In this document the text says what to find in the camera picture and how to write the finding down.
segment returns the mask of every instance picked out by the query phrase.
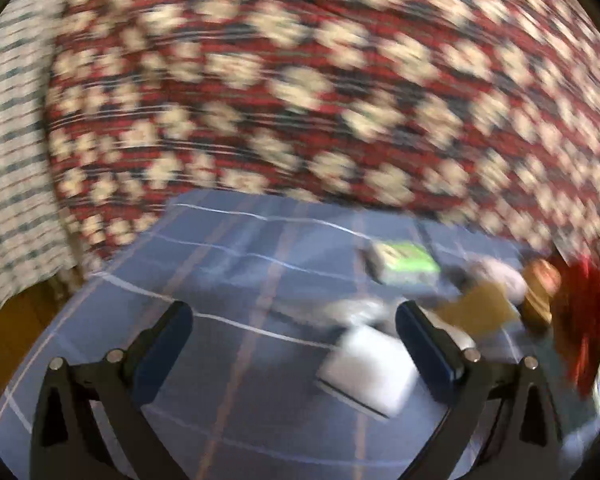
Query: blue tablecloth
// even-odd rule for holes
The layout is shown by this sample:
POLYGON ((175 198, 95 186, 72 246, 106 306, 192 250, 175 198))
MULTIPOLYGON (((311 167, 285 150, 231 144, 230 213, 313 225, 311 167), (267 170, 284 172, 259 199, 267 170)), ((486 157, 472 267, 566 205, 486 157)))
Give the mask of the blue tablecloth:
MULTIPOLYGON (((199 190, 173 200, 154 228, 93 276, 43 333, 0 401, 0 455, 28 478, 32 418, 54 356, 77 364, 126 348, 173 299, 195 312, 184 350, 143 411, 197 480, 395 480, 444 414, 418 382, 398 416, 369 418, 315 385, 340 333, 280 312, 331 300, 454 296, 446 271, 489 254, 520 266, 520 247, 404 214, 199 190), (361 250, 369 238, 423 244, 445 269, 435 287, 374 282, 361 250)), ((491 358, 517 361, 534 347, 519 323, 482 342, 491 358)), ((98 418, 102 409, 94 407, 98 418)), ((565 440, 565 470, 597 432, 595 419, 565 440)), ((103 430, 120 467, 128 465, 103 430)), ((454 476, 467 471, 477 435, 454 476)))

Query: checkered cloth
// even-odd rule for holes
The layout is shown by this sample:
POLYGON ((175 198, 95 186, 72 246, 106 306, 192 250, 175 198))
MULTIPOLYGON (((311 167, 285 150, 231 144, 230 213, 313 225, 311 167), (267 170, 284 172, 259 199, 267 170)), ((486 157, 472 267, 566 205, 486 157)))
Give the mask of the checkered cloth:
POLYGON ((0 307, 75 265, 49 175, 43 99, 64 0, 11 0, 0 15, 0 307))
MULTIPOLYGON (((355 296, 392 304, 401 295, 421 302, 453 297, 458 290, 446 270, 484 254, 519 266, 520 250, 507 240, 404 214, 238 192, 187 193, 87 282, 24 359, 0 402, 0 455, 18 478, 28 478, 31 424, 54 356, 78 364, 126 348, 178 299, 194 310, 193 333, 144 414, 190 478, 395 480, 442 420, 444 407, 421 381, 387 422, 324 393, 315 375, 342 332, 281 313, 355 296), (374 282, 360 249, 375 237, 423 244, 444 277, 436 287, 374 282)), ((506 360, 537 354, 545 362, 520 323, 480 350, 506 360)), ((566 395, 554 390, 557 399, 566 395)), ((104 420, 101 411, 96 416, 104 420)), ((599 426, 596 417, 566 437, 565 476, 599 426)), ((478 433, 454 477, 475 459, 478 433)), ((131 474, 110 429, 104 438, 116 464, 131 474)))

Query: wooden floor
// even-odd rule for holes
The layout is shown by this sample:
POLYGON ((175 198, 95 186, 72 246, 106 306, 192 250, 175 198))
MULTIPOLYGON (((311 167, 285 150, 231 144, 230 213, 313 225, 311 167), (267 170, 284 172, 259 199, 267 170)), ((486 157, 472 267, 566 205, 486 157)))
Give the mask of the wooden floor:
POLYGON ((58 285, 54 289, 49 282, 39 283, 11 298, 1 309, 0 396, 23 357, 66 301, 66 295, 58 290, 58 285))

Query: green and white package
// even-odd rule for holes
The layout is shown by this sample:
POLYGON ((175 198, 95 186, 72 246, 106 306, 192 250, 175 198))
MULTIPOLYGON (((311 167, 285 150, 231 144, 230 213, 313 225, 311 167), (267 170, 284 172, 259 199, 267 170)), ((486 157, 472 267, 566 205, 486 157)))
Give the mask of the green and white package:
POLYGON ((375 279, 386 285, 433 285, 440 276, 440 267, 427 250, 408 241, 373 240, 367 259, 375 279))

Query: white and green checkered fabric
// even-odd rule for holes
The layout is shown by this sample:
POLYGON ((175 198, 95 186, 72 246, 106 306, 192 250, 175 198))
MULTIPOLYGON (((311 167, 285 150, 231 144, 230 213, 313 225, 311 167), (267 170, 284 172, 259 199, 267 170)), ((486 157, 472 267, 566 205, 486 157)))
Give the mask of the white and green checkered fabric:
POLYGON ((11 0, 0 15, 0 307, 75 265, 47 161, 43 98, 65 0, 11 0))

